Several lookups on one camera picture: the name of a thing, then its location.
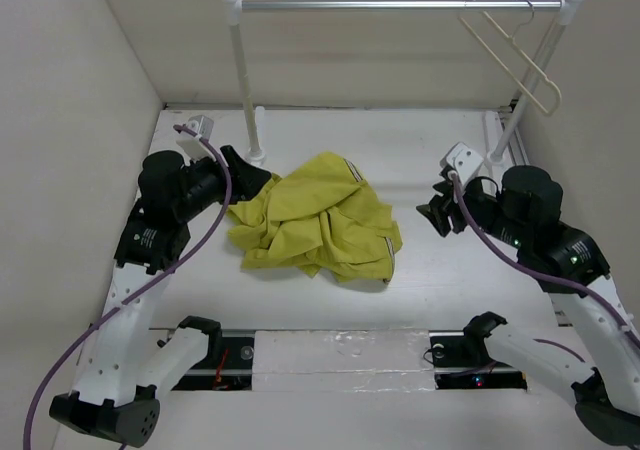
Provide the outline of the yellow trousers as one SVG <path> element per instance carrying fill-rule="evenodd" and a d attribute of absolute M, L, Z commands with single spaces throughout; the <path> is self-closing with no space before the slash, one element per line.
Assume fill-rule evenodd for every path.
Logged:
<path fill-rule="evenodd" d="M 332 152 L 273 175 L 227 214 L 245 269 L 296 267 L 309 277 L 326 269 L 339 282 L 388 283 L 403 245 L 391 205 L 353 162 Z"/>

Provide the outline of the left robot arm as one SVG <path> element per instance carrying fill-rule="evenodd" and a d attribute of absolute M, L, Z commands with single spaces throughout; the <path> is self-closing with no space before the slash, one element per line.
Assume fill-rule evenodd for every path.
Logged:
<path fill-rule="evenodd" d="M 49 414 L 84 435 L 141 448 L 158 422 L 161 400 L 197 365 L 223 357 L 219 322 L 187 316 L 147 358 L 153 315 L 170 278 L 203 247 L 188 244 L 189 223 L 213 204 L 257 196 L 270 172 L 246 162 L 226 145 L 184 158 L 164 150 L 148 155 L 138 176 L 139 198 L 114 255 L 103 315 L 85 370 L 73 389 L 53 398 Z"/>

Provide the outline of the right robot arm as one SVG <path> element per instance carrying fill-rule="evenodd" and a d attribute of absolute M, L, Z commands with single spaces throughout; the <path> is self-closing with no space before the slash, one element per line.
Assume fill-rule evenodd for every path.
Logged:
<path fill-rule="evenodd" d="M 495 360 L 537 379 L 565 400 L 598 440 L 639 446 L 639 333 L 624 310 L 596 242 L 560 219 L 563 189 L 541 168 L 508 169 L 495 194 L 446 165 L 435 196 L 418 211 L 446 237 L 471 228 L 512 269 L 533 278 L 569 319 L 593 362 L 572 364 L 561 348 L 485 312 L 464 327 L 473 363 Z"/>

